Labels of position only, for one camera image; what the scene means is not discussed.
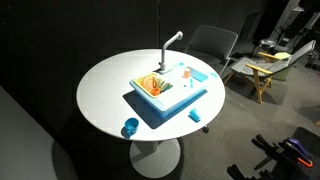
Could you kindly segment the blue toy sink unit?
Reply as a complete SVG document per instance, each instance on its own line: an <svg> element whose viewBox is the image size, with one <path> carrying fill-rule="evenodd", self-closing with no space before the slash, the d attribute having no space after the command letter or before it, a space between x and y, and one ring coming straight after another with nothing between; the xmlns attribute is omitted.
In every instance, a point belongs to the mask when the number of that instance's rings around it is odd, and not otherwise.
<svg viewBox="0 0 320 180"><path fill-rule="evenodd" d="M191 77L183 78L185 68L191 69ZM151 72L160 75L165 81L170 82L173 87L161 94L159 97L152 98L145 94L138 86L130 81L130 85L134 90L155 110L155 112L164 118L173 113L192 99L195 99L199 94L207 90L209 81L217 78L218 75L213 71L206 71L203 68L195 68L184 63L178 63L172 69L165 73ZM193 88L190 88L190 79L193 79Z"/></svg>

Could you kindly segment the small blue toy cup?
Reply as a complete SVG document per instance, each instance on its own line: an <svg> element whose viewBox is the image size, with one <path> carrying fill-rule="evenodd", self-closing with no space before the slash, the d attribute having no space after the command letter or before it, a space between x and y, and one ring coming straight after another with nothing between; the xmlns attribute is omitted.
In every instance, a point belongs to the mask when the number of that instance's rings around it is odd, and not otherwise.
<svg viewBox="0 0 320 180"><path fill-rule="evenodd" d="M194 121L194 122L199 122L201 120L201 116L198 113L198 111L196 109L192 109L189 112L189 117Z"/></svg>

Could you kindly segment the small orange toy bowl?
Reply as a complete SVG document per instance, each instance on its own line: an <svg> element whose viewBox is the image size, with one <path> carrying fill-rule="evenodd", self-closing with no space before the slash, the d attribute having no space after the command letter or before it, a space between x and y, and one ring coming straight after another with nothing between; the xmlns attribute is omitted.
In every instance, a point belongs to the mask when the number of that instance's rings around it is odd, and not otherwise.
<svg viewBox="0 0 320 180"><path fill-rule="evenodd" d="M160 94L160 88L153 88L153 89L151 89L150 91L149 91L149 93L151 94L151 95L153 95L153 96L157 96L157 95L159 95Z"/></svg>

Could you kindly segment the yellow dish drying rack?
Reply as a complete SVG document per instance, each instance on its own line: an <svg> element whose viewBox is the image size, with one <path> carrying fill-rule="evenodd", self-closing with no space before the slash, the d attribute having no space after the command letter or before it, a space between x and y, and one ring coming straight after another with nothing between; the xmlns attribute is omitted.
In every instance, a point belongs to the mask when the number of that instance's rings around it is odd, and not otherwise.
<svg viewBox="0 0 320 180"><path fill-rule="evenodd" d="M173 85L165 81L160 75L150 73L133 80L133 83L138 86L145 94L152 98L159 97L164 92L168 91Z"/></svg>

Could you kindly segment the orange toy plate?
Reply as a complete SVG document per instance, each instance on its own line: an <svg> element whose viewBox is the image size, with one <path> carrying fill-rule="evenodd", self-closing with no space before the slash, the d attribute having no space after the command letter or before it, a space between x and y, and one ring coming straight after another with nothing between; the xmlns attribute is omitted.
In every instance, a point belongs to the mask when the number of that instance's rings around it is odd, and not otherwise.
<svg viewBox="0 0 320 180"><path fill-rule="evenodd" d="M146 76L143 78L141 85L146 90L151 90L154 88L154 77L153 76Z"/></svg>

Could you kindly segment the grey toy faucet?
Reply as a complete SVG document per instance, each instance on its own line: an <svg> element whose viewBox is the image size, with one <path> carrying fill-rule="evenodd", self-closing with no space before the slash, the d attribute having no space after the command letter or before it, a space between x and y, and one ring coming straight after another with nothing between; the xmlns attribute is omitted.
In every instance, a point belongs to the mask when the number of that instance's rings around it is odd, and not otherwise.
<svg viewBox="0 0 320 180"><path fill-rule="evenodd" d="M183 38L183 33L181 31L178 31L175 35L173 35L169 40L167 40L164 45L162 46L162 50L161 50L161 61L159 62L160 65L160 69L159 69L159 73L160 74L164 74L170 71L169 68L166 67L166 50L167 48L174 43L177 40L181 40Z"/></svg>

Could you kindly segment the blue toy utensil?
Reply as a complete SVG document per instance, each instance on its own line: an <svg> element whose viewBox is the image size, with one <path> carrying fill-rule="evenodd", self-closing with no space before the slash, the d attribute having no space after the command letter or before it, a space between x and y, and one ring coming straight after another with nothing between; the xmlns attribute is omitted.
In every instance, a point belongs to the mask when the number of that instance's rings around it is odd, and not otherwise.
<svg viewBox="0 0 320 180"><path fill-rule="evenodd" d="M190 80L189 80L189 82L190 82L190 88L193 88L194 87L194 83L193 83L193 79L191 78Z"/></svg>

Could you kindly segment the blue plastic mug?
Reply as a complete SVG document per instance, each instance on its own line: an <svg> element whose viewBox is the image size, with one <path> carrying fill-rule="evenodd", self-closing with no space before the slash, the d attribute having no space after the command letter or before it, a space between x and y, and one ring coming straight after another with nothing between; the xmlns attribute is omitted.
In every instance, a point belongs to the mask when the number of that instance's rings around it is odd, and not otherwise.
<svg viewBox="0 0 320 180"><path fill-rule="evenodd" d="M126 134L132 136L136 133L139 126L139 121L136 118L129 118L125 121Z"/></svg>

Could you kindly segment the grey office chair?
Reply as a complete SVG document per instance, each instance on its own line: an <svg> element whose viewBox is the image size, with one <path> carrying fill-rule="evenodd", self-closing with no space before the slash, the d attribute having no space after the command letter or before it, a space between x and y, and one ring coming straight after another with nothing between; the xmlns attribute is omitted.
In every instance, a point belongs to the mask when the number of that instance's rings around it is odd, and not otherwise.
<svg viewBox="0 0 320 180"><path fill-rule="evenodd" d="M185 53L209 64L223 77L237 39L238 35L232 31L200 25L188 42Z"/></svg>

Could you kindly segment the wooden grey lounge chair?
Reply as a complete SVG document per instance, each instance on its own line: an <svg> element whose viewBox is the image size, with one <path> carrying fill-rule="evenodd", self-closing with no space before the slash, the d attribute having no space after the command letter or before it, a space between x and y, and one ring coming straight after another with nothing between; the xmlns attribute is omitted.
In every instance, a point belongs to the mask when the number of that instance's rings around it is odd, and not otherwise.
<svg viewBox="0 0 320 180"><path fill-rule="evenodd" d="M276 57L275 55L263 52L259 52L259 55L264 57L263 61L254 61L246 57L241 58L231 67L231 72L224 80L224 83L227 83L235 75L239 76L254 86L257 102L261 104L263 102L262 94L267 87L271 86L272 77L289 69L303 56L311 53L315 49L315 45L316 41L311 40L286 58Z"/></svg>

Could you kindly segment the purple orange clamp tool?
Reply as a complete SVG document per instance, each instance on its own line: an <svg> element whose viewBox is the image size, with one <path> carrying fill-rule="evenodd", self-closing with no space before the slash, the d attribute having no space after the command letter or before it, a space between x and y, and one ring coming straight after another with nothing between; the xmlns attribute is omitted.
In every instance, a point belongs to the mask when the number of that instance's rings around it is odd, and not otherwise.
<svg viewBox="0 0 320 180"><path fill-rule="evenodd" d="M287 154L297 160L299 163L305 167L312 168L313 161L309 158L308 152L302 146L299 140L294 138L287 138L282 142L284 149L287 151Z"/></svg>

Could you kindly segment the round white pedestal table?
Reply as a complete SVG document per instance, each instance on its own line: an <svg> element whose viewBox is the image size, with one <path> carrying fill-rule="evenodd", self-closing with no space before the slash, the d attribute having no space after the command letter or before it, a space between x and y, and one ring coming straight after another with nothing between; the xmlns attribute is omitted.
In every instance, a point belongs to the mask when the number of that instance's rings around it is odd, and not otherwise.
<svg viewBox="0 0 320 180"><path fill-rule="evenodd" d="M213 71L203 61L176 51L165 54L167 68L178 63ZM109 57L91 68L77 88L77 104L83 116L99 130L130 140L130 161L134 169L147 178L162 178L171 173L180 160L178 139L209 124L220 112L225 101L221 78L209 81L207 90L173 113L161 118L134 90L130 81L157 72L161 60L159 49L143 49ZM196 109L199 122L189 117ZM125 121L136 118L139 126L128 136Z"/></svg>

